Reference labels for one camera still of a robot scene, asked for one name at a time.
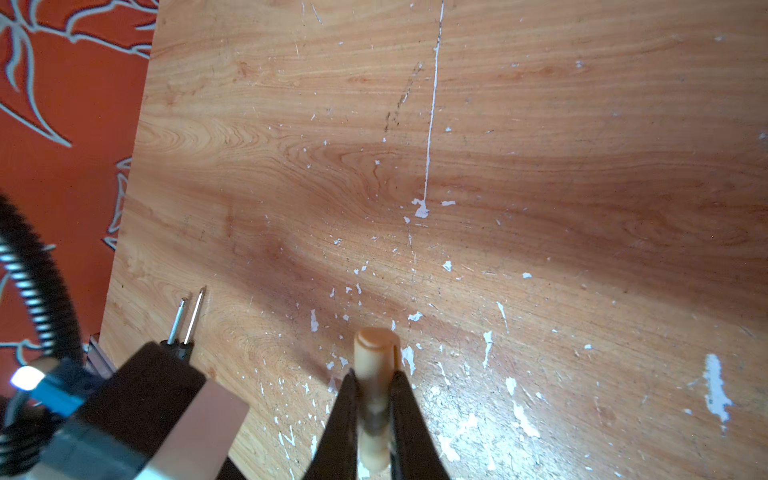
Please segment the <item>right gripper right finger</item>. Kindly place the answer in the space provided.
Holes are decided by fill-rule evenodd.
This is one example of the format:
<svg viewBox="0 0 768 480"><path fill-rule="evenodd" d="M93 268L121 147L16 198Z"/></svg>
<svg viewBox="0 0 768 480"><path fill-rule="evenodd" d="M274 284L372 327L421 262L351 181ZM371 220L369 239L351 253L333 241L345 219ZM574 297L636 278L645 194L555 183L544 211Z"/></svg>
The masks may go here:
<svg viewBox="0 0 768 480"><path fill-rule="evenodd" d="M389 399L392 431L391 478L449 480L450 477L439 459L408 377L403 371L394 372Z"/></svg>

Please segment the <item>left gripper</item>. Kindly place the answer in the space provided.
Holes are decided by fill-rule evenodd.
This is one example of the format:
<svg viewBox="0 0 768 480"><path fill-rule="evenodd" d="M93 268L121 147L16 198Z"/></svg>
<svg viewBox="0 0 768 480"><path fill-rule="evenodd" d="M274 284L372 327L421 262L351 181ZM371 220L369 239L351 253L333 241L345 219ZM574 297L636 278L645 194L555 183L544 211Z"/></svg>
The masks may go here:
<svg viewBox="0 0 768 480"><path fill-rule="evenodd" d="M71 359L20 367L1 409L4 479L241 479L229 450L249 407L159 344L110 377Z"/></svg>

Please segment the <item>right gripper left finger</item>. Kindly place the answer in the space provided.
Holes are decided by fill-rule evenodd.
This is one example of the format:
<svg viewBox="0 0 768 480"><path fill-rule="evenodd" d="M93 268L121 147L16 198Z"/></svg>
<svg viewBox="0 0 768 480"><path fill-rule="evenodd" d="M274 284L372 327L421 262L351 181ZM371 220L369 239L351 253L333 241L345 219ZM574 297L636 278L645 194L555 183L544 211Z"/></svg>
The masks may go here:
<svg viewBox="0 0 768 480"><path fill-rule="evenodd" d="M303 479L357 478L360 388L353 369L345 375Z"/></svg>

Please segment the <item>beige pen cap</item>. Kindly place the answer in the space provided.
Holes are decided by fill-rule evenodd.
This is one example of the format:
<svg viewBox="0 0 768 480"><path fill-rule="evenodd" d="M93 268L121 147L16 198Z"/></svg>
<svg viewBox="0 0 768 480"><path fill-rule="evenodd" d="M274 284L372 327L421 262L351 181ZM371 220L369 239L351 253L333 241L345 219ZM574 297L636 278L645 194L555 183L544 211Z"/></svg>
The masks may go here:
<svg viewBox="0 0 768 480"><path fill-rule="evenodd" d="M360 399L358 455L371 474L390 464L390 385L400 363L401 342L393 331L365 327L356 333L353 370Z"/></svg>

